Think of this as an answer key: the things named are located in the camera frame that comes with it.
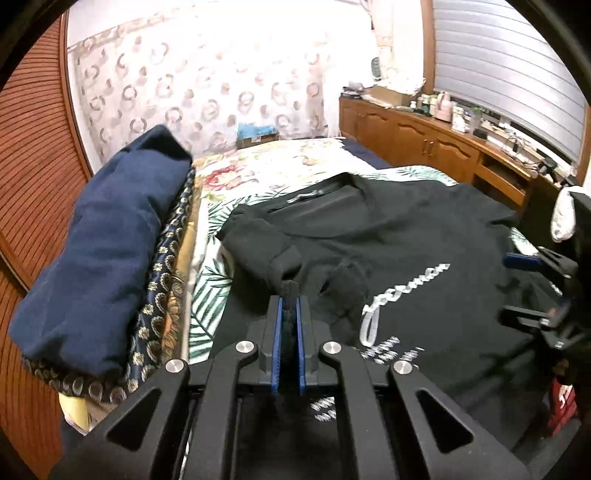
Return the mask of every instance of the metal bolt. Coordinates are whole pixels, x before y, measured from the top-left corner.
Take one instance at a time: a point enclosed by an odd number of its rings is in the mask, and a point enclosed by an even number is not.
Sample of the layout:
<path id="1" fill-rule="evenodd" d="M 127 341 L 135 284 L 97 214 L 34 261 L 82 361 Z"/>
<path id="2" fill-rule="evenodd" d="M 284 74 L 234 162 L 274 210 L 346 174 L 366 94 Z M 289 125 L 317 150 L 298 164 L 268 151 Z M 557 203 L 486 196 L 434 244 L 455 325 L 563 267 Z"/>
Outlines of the metal bolt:
<path id="1" fill-rule="evenodd" d="M 322 346 L 322 350 L 324 350 L 326 353 L 329 353 L 331 355 L 335 355 L 337 353 L 339 353 L 341 351 L 342 347 L 340 345 L 340 343 L 337 342 L 326 342 L 323 346 Z"/>
<path id="2" fill-rule="evenodd" d="M 406 375 L 413 371 L 413 366 L 406 360 L 398 360 L 397 362 L 394 362 L 392 368 L 400 375 Z"/>
<path id="3" fill-rule="evenodd" d="M 184 368 L 184 362 L 178 358 L 173 358 L 166 362 L 166 371 L 172 374 L 179 373 Z"/>
<path id="4" fill-rule="evenodd" d="M 248 340 L 243 340 L 242 342 L 238 342 L 236 344 L 236 350 L 238 350 L 240 353 L 250 353 L 254 350 L 255 344 L 248 341 Z"/>

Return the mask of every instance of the wooden slatted door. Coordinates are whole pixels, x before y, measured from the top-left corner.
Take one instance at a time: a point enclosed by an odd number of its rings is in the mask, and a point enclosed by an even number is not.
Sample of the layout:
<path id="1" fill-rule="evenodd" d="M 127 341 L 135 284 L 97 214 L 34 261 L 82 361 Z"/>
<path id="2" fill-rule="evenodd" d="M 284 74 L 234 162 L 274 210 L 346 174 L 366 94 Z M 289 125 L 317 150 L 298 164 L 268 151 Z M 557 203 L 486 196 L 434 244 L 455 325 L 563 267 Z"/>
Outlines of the wooden slatted door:
<path id="1" fill-rule="evenodd" d="M 65 33 L 64 19 L 53 24 L 0 92 L 0 429 L 41 479 L 61 455 L 59 402 L 22 369 L 7 330 L 18 302 L 63 248 L 90 177 L 72 125 Z"/>

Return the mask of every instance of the folded blue garment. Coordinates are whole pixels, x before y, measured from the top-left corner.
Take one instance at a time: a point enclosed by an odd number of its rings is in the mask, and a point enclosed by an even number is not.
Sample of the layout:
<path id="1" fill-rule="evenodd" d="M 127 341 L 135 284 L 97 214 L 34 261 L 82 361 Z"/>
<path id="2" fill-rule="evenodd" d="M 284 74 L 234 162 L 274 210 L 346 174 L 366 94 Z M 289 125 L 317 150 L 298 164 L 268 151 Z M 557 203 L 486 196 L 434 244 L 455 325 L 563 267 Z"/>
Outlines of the folded blue garment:
<path id="1" fill-rule="evenodd" d="M 12 319 L 25 357 L 118 378 L 154 247 L 191 165 L 162 125 L 117 153 L 83 189 L 63 253 Z"/>
<path id="2" fill-rule="evenodd" d="M 262 135 L 276 134 L 277 129 L 274 126 L 256 127 L 255 125 L 240 124 L 238 125 L 238 138 L 252 138 L 260 137 Z"/>

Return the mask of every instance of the window blind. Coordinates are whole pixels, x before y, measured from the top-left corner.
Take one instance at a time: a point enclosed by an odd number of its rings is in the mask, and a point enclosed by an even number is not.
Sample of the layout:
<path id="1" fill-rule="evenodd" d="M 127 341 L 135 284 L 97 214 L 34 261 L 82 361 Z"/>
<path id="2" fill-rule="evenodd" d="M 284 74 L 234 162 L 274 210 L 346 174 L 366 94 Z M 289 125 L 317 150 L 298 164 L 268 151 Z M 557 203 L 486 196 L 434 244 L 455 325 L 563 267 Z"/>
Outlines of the window blind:
<path id="1" fill-rule="evenodd" d="M 556 52 L 505 0 L 434 0 L 435 89 L 507 116 L 578 160 L 585 99 Z"/>

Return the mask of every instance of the wooden desk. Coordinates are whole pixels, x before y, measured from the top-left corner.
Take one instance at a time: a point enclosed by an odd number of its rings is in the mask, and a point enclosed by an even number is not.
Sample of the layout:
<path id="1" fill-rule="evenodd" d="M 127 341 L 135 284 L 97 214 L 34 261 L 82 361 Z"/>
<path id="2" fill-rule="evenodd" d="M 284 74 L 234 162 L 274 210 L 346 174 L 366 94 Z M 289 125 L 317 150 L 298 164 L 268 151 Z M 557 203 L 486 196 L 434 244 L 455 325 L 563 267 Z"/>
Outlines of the wooden desk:
<path id="1" fill-rule="evenodd" d="M 528 193 L 531 169 L 499 146 L 456 132 L 441 120 L 341 98 L 340 129 L 344 137 L 357 140 L 393 167 L 437 168 L 513 209 L 523 205 Z"/>

